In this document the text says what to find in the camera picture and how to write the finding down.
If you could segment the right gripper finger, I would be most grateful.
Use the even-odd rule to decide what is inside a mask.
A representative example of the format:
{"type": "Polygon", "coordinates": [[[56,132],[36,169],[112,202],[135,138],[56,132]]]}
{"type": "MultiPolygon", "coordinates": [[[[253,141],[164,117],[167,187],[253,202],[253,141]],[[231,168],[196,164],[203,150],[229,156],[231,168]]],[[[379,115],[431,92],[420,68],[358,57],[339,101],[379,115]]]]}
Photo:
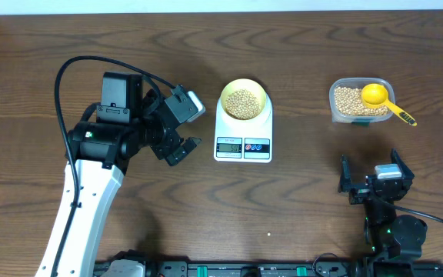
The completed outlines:
{"type": "Polygon", "coordinates": [[[402,173],[402,184],[404,190],[408,191],[411,188],[413,179],[415,178],[415,174],[411,171],[411,169],[402,161],[400,155],[396,151],[396,149],[391,150],[391,161],[398,165],[400,171],[402,173]]]}
{"type": "Polygon", "coordinates": [[[349,167],[348,158],[343,155],[341,157],[341,174],[338,183],[338,191],[340,193],[350,192],[354,188],[353,182],[351,180],[351,171],[349,167]]]}

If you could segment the yellow measuring scoop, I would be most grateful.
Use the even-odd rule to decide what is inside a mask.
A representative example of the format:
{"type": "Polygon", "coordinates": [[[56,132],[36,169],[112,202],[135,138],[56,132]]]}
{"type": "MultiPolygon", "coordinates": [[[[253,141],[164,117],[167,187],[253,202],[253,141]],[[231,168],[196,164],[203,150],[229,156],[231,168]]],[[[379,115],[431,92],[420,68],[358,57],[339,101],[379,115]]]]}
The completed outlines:
{"type": "Polygon", "coordinates": [[[388,98],[388,90],[383,85],[369,84],[361,90],[361,101],[368,108],[387,107],[391,112],[398,116],[403,122],[411,126],[416,126],[416,120],[405,110],[392,103],[388,98]]]}

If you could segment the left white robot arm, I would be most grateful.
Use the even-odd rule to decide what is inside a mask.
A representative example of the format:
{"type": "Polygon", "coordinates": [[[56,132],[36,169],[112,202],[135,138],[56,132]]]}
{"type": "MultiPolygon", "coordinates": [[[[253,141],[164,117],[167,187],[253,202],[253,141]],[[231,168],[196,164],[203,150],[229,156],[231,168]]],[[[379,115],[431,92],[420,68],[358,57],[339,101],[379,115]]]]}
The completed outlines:
{"type": "Polygon", "coordinates": [[[140,149],[175,166],[199,145],[199,138],[183,139],[176,129],[205,107],[181,85],[171,93],[165,97],[147,75],[103,75],[102,100],[66,134],[62,200],[38,276],[93,274],[108,211],[140,149]]]}

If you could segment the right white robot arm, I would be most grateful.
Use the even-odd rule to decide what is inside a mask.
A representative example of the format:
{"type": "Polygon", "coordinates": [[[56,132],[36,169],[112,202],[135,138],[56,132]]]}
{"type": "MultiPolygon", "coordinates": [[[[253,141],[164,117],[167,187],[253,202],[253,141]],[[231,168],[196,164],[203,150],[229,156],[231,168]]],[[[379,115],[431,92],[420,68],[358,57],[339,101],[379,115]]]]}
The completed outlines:
{"type": "Polygon", "coordinates": [[[363,183],[351,180],[348,159],[341,157],[339,192],[348,194],[349,203],[365,209],[365,242],[372,247],[350,265],[350,276],[413,276],[413,263],[422,254],[426,223],[413,215],[397,215],[394,203],[406,196],[415,175],[391,151],[391,162],[377,165],[363,183]]]}

